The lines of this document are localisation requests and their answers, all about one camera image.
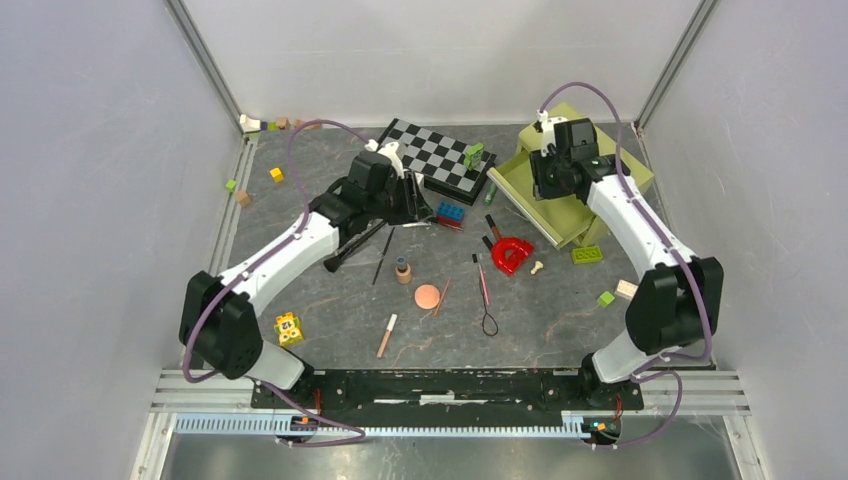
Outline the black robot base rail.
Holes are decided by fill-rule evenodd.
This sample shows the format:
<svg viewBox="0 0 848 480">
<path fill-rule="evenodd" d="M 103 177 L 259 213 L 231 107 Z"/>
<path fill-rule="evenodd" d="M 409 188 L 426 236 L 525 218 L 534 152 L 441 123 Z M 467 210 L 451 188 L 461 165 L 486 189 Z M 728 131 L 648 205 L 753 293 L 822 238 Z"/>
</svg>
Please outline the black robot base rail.
<svg viewBox="0 0 848 480">
<path fill-rule="evenodd" d="M 287 394 L 358 427 L 553 427 L 564 412 L 644 406 L 631 381 L 600 384 L 551 368 L 327 369 L 306 373 Z"/>
</svg>

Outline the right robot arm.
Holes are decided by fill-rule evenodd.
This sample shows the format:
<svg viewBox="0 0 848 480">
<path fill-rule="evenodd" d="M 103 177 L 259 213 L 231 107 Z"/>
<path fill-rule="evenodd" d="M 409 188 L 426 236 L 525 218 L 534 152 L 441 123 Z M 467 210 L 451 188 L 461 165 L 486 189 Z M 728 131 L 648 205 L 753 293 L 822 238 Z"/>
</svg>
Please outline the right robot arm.
<svg viewBox="0 0 848 480">
<path fill-rule="evenodd" d="M 617 396 L 617 383 L 646 381 L 660 362 L 708 360 L 723 286 L 720 262 L 698 256 L 672 234 L 621 154 L 601 154 L 591 120 L 539 111 L 533 127 L 541 139 L 529 154 L 536 198 L 581 201 L 607 225 L 639 276 L 624 331 L 580 367 L 580 400 L 602 408 Z"/>
</svg>

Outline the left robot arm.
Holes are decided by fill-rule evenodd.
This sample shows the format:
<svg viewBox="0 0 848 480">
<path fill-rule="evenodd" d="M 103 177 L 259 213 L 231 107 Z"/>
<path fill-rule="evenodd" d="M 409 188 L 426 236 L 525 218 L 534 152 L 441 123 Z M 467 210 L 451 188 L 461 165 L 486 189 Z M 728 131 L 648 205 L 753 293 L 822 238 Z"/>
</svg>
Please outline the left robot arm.
<svg viewBox="0 0 848 480">
<path fill-rule="evenodd" d="M 196 273 L 188 282 L 179 339 L 214 373 L 276 386 L 290 407 L 314 394 L 306 363 L 263 339 L 258 317 L 313 264 L 330 256 L 373 220 L 389 225 L 418 222 L 432 210 L 420 191 L 421 175 L 402 165 L 390 147 L 363 150 L 348 174 L 305 206 L 298 220 L 242 263 L 220 273 Z"/>
</svg>

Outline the brown lip gloss tube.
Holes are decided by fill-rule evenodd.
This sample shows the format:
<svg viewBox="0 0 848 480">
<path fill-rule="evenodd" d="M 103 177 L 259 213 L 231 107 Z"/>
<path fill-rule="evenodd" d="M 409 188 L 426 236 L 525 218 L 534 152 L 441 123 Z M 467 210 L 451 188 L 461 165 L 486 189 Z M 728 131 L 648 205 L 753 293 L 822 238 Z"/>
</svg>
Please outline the brown lip gloss tube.
<svg viewBox="0 0 848 480">
<path fill-rule="evenodd" d="M 491 230 L 491 232 L 492 232 L 492 234 L 495 238 L 495 241 L 496 242 L 500 241 L 501 238 L 502 238 L 502 235 L 501 235 L 499 228 L 497 227 L 493 217 L 490 214 L 486 214 L 485 219 L 486 219 L 486 222 L 487 222 L 487 224 L 488 224 L 488 226 L 489 226 L 489 228 L 490 228 L 490 230 Z"/>
</svg>

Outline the foundation bottle with grey cap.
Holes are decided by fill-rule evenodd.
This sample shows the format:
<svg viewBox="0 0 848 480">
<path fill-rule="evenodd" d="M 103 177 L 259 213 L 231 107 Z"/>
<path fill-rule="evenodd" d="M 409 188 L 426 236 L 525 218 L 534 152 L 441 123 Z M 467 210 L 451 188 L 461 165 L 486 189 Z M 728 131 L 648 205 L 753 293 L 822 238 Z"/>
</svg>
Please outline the foundation bottle with grey cap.
<svg viewBox="0 0 848 480">
<path fill-rule="evenodd" d="M 398 257 L 396 259 L 395 276 L 399 284 L 406 285 L 411 282 L 411 267 L 405 257 Z"/>
</svg>

